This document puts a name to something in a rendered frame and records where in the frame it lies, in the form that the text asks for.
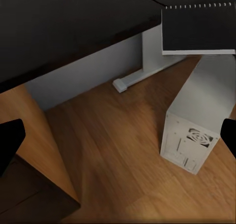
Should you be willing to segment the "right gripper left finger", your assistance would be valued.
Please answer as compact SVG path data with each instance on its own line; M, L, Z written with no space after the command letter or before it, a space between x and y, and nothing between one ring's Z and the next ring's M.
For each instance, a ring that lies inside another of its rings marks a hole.
M0 124L0 178L26 136L22 119Z

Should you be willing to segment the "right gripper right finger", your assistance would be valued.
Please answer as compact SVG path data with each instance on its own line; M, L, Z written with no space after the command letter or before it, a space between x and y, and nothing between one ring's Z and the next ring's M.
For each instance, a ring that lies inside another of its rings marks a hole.
M220 136L236 158L236 121L224 119Z

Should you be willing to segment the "notebook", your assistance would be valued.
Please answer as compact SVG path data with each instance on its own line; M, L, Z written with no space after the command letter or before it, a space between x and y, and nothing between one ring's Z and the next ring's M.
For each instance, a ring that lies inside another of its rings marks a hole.
M236 55L236 3L162 7L162 55Z

